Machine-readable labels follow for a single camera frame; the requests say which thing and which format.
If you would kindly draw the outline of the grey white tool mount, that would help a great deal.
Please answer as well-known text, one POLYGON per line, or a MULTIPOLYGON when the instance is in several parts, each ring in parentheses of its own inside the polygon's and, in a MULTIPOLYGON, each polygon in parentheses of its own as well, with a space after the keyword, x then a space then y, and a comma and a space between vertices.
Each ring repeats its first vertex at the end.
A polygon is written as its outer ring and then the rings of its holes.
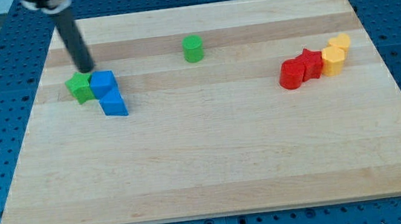
POLYGON ((20 0, 20 2, 29 10, 41 10, 43 13, 61 12, 72 3, 71 0, 20 0))

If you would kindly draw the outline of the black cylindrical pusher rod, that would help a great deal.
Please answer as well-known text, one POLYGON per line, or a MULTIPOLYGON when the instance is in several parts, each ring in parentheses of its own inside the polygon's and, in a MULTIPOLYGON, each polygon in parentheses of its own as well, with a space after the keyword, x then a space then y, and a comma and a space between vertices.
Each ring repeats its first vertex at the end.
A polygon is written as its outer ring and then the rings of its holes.
POLYGON ((94 60, 76 25, 71 8, 66 7, 64 10, 52 13, 50 17, 76 69, 80 73, 91 72, 95 68, 94 60))

